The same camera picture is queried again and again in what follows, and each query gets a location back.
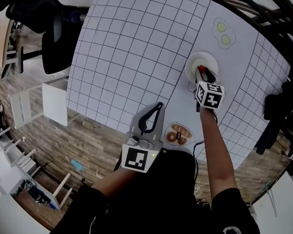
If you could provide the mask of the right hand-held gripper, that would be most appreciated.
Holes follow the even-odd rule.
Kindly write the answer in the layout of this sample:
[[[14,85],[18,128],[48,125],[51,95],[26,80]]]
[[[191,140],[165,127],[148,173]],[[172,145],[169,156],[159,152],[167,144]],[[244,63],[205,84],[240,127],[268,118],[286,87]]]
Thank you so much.
[[[199,112],[201,108],[210,110],[217,110],[220,108],[224,98],[225,89],[216,82],[216,77],[209,68],[204,66],[197,66],[195,69],[196,84],[191,81],[188,83],[188,90],[193,93],[196,100],[196,111]]]

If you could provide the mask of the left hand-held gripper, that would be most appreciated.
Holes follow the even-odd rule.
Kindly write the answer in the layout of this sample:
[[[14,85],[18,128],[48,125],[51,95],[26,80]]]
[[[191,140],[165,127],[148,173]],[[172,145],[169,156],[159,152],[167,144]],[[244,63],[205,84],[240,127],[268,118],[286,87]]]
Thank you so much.
[[[152,103],[131,120],[122,146],[121,167],[147,173],[163,147],[164,104]]]

